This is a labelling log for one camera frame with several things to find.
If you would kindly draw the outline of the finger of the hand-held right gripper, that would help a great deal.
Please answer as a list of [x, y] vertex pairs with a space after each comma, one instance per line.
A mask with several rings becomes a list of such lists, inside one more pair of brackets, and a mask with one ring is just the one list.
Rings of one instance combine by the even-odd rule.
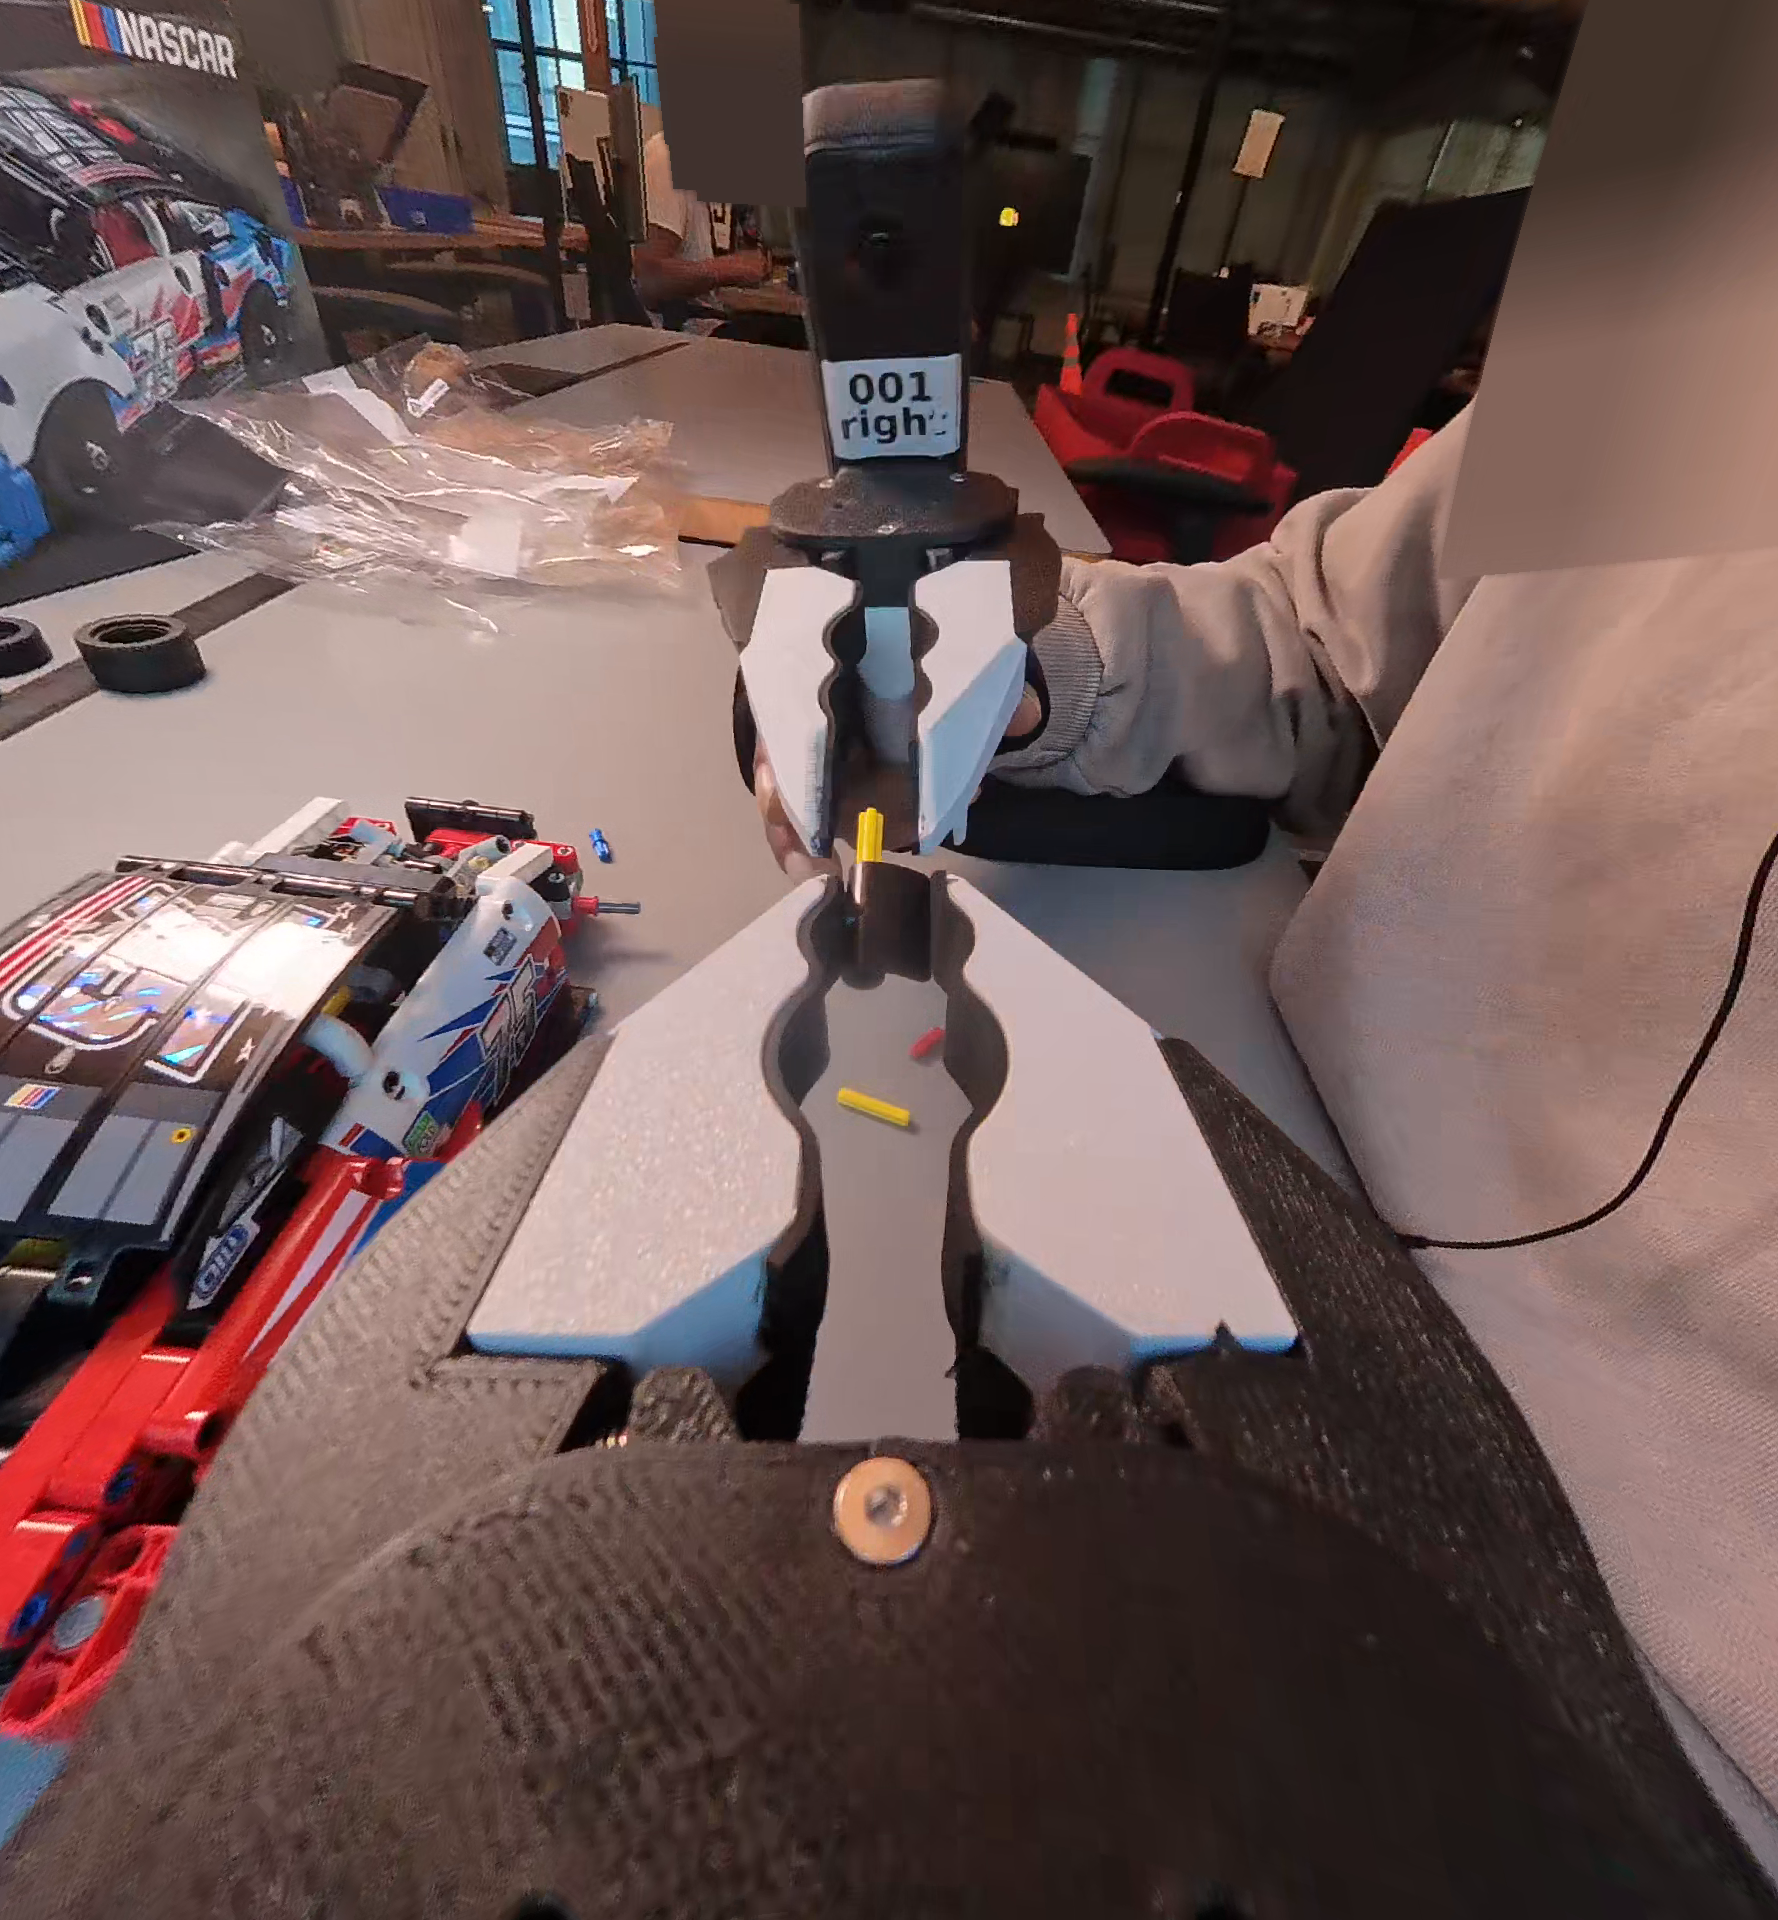
[[858, 585], [818, 566], [772, 566], [736, 660], [736, 745], [760, 732], [804, 842], [831, 856], [869, 783], [854, 637]]
[[927, 637], [918, 662], [927, 690], [915, 716], [915, 850], [932, 855], [969, 824], [1020, 704], [1026, 645], [1005, 560], [960, 560], [925, 573], [911, 611]]

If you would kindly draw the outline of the person's right forearm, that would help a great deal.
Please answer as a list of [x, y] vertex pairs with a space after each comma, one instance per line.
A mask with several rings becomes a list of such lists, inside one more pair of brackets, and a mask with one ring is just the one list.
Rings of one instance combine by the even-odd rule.
[[998, 780], [1126, 799], [1177, 777], [1331, 840], [1475, 590], [1447, 573], [1463, 409], [1366, 490], [1221, 563], [1064, 563], [1034, 738]]

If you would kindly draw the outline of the black lego set box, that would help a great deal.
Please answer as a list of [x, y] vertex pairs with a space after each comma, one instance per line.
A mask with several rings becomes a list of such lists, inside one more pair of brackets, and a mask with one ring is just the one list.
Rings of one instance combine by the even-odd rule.
[[325, 343], [230, 5], [0, 5], [0, 607], [281, 474], [223, 412]]

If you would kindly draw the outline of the clear plastic bag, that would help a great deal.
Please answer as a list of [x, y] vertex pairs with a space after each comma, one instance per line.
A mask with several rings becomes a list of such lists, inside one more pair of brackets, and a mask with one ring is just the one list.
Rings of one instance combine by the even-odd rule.
[[491, 627], [513, 605], [679, 589], [670, 441], [650, 419], [549, 419], [503, 368], [412, 341], [176, 402], [133, 521], [293, 585]]

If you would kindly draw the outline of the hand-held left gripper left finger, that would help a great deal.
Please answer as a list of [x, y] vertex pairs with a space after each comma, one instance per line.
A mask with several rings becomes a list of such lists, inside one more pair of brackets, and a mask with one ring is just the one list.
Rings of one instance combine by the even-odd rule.
[[615, 1027], [470, 1353], [691, 1367], [745, 1437], [800, 1434], [829, 1270], [804, 1096], [848, 934], [838, 883], [804, 881]]

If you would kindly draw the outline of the lego race car model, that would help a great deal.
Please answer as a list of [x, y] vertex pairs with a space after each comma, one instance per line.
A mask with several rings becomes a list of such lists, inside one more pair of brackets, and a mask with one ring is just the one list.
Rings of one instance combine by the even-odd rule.
[[337, 1274], [577, 1040], [585, 891], [520, 808], [318, 798], [0, 932], [0, 1736], [71, 1740]]

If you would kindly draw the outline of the black lego connector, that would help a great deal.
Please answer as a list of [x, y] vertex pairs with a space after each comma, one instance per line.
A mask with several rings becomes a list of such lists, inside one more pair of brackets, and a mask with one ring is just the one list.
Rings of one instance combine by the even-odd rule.
[[932, 979], [932, 878], [895, 861], [856, 861], [848, 878], [843, 979]]

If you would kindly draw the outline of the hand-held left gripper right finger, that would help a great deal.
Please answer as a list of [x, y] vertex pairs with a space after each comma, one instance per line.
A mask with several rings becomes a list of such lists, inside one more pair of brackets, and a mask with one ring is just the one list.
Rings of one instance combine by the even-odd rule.
[[1299, 1325], [1133, 1009], [962, 878], [932, 879], [950, 1143], [942, 1280], [962, 1439], [1020, 1439], [1072, 1371], [1136, 1384], [1213, 1353], [1292, 1357]]

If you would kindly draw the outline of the red plastic object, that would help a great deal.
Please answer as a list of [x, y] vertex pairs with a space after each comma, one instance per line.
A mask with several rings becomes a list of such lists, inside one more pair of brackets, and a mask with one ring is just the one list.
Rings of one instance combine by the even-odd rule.
[[1194, 408], [1194, 375], [1145, 348], [1103, 348], [1042, 383], [1031, 423], [1123, 563], [1226, 562], [1286, 511], [1295, 472], [1272, 438]]

